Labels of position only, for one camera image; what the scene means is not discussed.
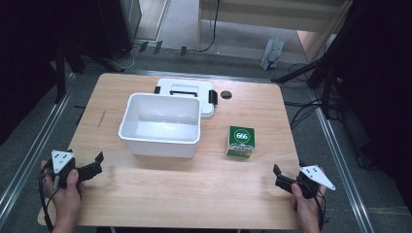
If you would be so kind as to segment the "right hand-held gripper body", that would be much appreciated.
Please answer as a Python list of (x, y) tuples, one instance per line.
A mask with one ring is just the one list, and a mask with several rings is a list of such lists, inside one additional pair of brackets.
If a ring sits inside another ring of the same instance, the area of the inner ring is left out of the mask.
[(293, 183), (299, 185), (302, 194), (306, 199), (314, 198), (320, 185), (323, 185), (330, 190), (336, 189), (335, 185), (318, 165), (301, 167), (294, 180), (284, 176), (282, 172), (280, 176), (276, 176), (275, 184), (289, 193), (292, 193)]

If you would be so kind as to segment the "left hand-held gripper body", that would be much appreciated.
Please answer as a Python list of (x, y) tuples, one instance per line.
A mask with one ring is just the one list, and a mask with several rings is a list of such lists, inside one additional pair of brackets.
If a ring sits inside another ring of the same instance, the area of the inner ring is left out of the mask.
[(78, 171), (78, 183), (93, 179), (102, 172), (101, 163), (98, 164), (94, 160), (90, 164), (77, 168), (75, 154), (73, 152), (53, 150), (51, 152), (52, 189), (57, 190), (58, 188), (66, 188), (67, 177), (73, 169)]

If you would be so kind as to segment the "green and white box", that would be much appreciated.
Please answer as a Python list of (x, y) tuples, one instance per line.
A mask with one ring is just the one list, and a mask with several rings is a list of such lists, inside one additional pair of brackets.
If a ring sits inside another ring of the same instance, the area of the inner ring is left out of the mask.
[(229, 126), (226, 148), (227, 155), (249, 158), (255, 147), (254, 128)]

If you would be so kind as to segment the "white plastic storage bin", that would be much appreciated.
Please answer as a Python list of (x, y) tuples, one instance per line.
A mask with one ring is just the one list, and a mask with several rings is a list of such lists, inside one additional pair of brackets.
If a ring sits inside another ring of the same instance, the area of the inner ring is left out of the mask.
[(136, 155), (194, 157), (200, 141), (201, 102), (195, 97), (133, 93), (119, 137)]

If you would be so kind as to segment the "person's right hand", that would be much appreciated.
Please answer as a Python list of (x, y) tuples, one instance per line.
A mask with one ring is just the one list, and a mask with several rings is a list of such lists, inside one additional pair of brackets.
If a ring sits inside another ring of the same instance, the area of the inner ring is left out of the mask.
[(296, 210), (295, 221), (297, 226), (319, 224), (319, 207), (314, 199), (306, 199), (298, 184), (292, 184), (291, 205)]

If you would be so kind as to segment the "person's left hand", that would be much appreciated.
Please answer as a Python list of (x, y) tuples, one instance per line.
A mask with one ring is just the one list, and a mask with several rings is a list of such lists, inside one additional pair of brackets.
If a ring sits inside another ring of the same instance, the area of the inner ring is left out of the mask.
[(81, 214), (81, 195), (84, 185), (78, 183), (78, 171), (73, 169), (67, 177), (67, 187), (60, 189), (51, 199), (56, 212), (57, 222), (78, 222)]

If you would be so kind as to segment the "black tripod stand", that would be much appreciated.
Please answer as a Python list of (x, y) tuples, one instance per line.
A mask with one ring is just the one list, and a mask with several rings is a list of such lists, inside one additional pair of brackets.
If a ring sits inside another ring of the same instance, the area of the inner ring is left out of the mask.
[(56, 87), (57, 93), (54, 103), (59, 103), (66, 94), (66, 77), (65, 77), (65, 63), (77, 73), (82, 73), (86, 66), (82, 62), (81, 53), (85, 54), (98, 64), (113, 72), (124, 72), (124, 68), (117, 68), (104, 60), (97, 53), (88, 50), (83, 45), (73, 40), (62, 40), (55, 50), (55, 72), (56, 72)]

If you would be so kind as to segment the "black metal stand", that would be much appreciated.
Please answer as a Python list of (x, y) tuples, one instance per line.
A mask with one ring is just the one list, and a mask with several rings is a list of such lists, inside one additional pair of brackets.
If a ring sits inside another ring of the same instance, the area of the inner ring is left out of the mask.
[(354, 25), (364, 10), (362, 0), (350, 0), (352, 3), (343, 25), (331, 42), (329, 48), (317, 60), (307, 64), (303, 68), (297, 69), (281, 78), (272, 79), (273, 83), (286, 83), (300, 75), (312, 71), (312, 75), (307, 81), (307, 86), (311, 89), (318, 88), (324, 83), (323, 96), (321, 98), (321, 110), (326, 118), (329, 115), (329, 100), (332, 84), (336, 82), (335, 70), (337, 69), (339, 54), (343, 52), (344, 45), (349, 42), (349, 37)]

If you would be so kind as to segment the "white and blue bag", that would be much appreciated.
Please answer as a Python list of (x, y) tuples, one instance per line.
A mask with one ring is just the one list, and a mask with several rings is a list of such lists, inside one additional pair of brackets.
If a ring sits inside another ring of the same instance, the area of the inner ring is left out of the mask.
[(276, 30), (273, 36), (267, 40), (266, 47), (260, 61), (260, 67), (263, 70), (267, 71), (277, 68), (284, 44), (285, 42), (279, 37), (279, 30)]

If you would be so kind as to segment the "white bin lid black latches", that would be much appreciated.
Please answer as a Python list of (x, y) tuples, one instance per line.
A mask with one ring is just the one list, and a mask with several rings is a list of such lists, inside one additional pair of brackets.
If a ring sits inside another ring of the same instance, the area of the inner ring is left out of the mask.
[(211, 118), (218, 105), (218, 93), (210, 82), (190, 79), (161, 78), (154, 89), (156, 94), (196, 97), (201, 102), (201, 117)]

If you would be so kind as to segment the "dark cabinet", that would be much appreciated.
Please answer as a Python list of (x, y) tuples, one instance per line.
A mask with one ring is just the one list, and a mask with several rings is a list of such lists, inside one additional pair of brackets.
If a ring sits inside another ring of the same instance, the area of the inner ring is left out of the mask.
[(101, 16), (102, 56), (121, 57), (133, 47), (142, 18), (140, 0), (97, 0)]

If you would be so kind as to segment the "light wooden shelf unit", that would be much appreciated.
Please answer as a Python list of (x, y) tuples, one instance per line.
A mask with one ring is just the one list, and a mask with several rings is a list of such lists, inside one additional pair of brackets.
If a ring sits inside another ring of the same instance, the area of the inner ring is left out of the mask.
[(353, 0), (198, 0), (196, 49), (202, 20), (214, 19), (296, 30), (309, 62), (321, 53), (331, 34), (338, 33)]

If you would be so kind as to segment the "metal floor rail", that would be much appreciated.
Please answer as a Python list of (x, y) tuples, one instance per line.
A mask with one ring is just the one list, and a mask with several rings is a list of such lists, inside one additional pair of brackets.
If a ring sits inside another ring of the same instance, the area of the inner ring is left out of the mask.
[[(141, 75), (141, 76), (154, 76), (163, 78), (184, 78), (184, 79), (201, 79), (201, 80), (219, 80), (219, 81), (238, 81), (246, 83), (273, 83), (269, 78), (249, 78), (249, 77), (236, 77), (226, 75), (208, 75), (208, 74), (192, 74), (192, 73), (179, 73), (179, 72), (164, 72), (164, 71), (126, 71), (124, 74), (129, 75)], [(285, 86), (307, 86), (307, 82), (298, 81), (296, 79), (290, 80), (285, 83), (275, 83)]]
[(72, 95), (77, 75), (66, 79), (66, 93), (55, 103), (56, 88), (47, 94), (0, 146), (0, 230), (4, 227), (46, 143)]
[(363, 200), (356, 186), (356, 183), (354, 182), (354, 179), (350, 173), (342, 149), (338, 144), (337, 138), (330, 124), (330, 120), (325, 117), (321, 110), (317, 111), (317, 116), (320, 125), (324, 131), (326, 141), (331, 151), (331, 156), (335, 162), (337, 171), (340, 175), (343, 188), (348, 197), (351, 210), (358, 223), (360, 233), (375, 233), (375, 229), (370, 220), (367, 209), (364, 206)]

